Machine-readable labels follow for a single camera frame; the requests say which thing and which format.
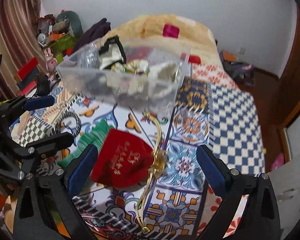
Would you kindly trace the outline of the beige fleece blanket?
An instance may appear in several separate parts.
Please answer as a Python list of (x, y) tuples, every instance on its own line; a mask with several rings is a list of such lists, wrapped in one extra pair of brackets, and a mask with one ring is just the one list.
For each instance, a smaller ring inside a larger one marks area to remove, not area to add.
[(191, 48), (191, 55), (205, 65), (221, 66), (217, 43), (212, 31), (189, 18), (172, 15), (145, 15), (128, 21), (109, 31), (104, 38), (167, 38)]

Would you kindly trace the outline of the striped brown curtain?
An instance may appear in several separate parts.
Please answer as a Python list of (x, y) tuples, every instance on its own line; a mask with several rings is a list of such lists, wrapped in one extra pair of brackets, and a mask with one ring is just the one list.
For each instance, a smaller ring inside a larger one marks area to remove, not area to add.
[(37, 41), (40, 0), (0, 0), (0, 96), (10, 99), (19, 88), (15, 76), (32, 58), (46, 72), (42, 49)]

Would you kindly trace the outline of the green cardboard box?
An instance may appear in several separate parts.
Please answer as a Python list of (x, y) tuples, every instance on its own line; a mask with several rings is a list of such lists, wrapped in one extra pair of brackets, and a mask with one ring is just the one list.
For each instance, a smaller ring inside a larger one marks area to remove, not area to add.
[(53, 54), (54, 58), (58, 63), (61, 63), (63, 61), (64, 55), (66, 55), (66, 51), (68, 49), (74, 48), (76, 42), (77, 40), (70, 34), (65, 34), (59, 37), (57, 40), (51, 41), (43, 48), (43, 50), (48, 50), (50, 48), (50, 51)]

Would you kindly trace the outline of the pink rabbit figurine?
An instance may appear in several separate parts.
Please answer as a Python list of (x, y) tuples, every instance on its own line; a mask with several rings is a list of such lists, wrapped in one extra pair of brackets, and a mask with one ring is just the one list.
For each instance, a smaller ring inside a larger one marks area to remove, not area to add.
[(46, 71), (50, 74), (53, 74), (55, 72), (55, 68), (58, 65), (58, 62), (57, 59), (54, 58), (54, 55), (52, 54), (50, 48), (44, 50), (44, 57), (45, 57)]

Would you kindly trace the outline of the red box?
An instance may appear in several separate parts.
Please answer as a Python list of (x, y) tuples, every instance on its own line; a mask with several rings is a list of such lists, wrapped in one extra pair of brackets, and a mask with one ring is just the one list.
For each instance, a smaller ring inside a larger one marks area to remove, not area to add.
[(30, 59), (15, 74), (14, 80), (19, 88), (18, 95), (27, 95), (36, 87), (36, 78), (40, 74), (36, 57)]

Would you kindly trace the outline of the red velvet drawstring pouch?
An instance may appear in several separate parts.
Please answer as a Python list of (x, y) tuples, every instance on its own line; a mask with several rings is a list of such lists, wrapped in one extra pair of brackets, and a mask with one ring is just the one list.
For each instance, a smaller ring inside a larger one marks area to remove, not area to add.
[(152, 148), (140, 137), (112, 128), (98, 154), (90, 179), (105, 186), (127, 188), (148, 176)]

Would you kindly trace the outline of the clear plastic storage box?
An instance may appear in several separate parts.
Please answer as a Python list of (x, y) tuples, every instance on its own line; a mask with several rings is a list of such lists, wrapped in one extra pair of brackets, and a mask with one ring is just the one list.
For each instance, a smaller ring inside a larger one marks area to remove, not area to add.
[[(173, 111), (177, 91), (189, 70), (190, 47), (159, 37), (119, 39), (125, 50), (126, 63), (132, 60), (148, 62), (147, 76), (116, 73), (110, 69), (78, 68), (78, 50), (56, 68), (66, 89), (99, 101), (168, 118)], [(106, 40), (99, 38), (91, 43), (100, 49)]]

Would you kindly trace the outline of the green dinosaur plush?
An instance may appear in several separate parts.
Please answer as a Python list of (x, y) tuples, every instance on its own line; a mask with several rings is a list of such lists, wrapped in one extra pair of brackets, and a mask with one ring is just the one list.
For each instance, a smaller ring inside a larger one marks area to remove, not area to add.
[(83, 29), (79, 16), (74, 11), (64, 11), (56, 17), (52, 30), (56, 33), (67, 31), (75, 39), (80, 39)]

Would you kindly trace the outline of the yellow white patterned scrunchie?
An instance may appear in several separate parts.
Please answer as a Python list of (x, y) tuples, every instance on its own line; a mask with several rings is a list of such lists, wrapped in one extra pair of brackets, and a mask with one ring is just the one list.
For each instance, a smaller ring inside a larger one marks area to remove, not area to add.
[(116, 73), (147, 76), (149, 74), (149, 64), (146, 60), (132, 60), (126, 64), (117, 62), (111, 66), (110, 70)]

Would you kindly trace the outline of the clothes pile on floor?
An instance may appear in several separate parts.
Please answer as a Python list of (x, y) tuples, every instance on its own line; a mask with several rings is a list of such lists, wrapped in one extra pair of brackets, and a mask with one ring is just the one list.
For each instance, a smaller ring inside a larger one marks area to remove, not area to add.
[(235, 54), (223, 50), (219, 53), (226, 73), (235, 81), (249, 87), (255, 85), (254, 66), (239, 59)]

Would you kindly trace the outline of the colourful patchwork tablecloth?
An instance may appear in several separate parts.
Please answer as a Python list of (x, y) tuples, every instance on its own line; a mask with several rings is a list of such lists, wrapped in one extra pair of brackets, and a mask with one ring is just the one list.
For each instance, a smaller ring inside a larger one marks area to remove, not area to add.
[(16, 239), (198, 239), (233, 236), (249, 197), (222, 212), (210, 155), (229, 176), (264, 171), (253, 96), (185, 78), (167, 117), (77, 95), (82, 126), (72, 145), (44, 158), (18, 199)]

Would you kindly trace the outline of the green knitted cloth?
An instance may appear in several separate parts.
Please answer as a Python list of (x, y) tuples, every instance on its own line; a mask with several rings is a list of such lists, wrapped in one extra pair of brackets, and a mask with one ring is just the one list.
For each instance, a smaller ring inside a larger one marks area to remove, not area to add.
[(72, 160), (77, 159), (83, 153), (89, 144), (96, 146), (100, 150), (112, 128), (114, 127), (109, 125), (105, 120), (101, 120), (90, 132), (84, 133), (80, 137), (74, 152), (71, 152), (63, 160), (57, 161), (57, 164), (65, 169)]

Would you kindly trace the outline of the dark purple garment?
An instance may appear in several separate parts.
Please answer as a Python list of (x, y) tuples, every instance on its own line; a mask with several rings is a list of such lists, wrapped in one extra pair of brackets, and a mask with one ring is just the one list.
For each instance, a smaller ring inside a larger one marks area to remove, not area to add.
[(111, 23), (103, 18), (88, 29), (73, 47), (72, 54), (78, 51), (82, 46), (93, 42), (96, 39), (104, 37), (111, 30)]

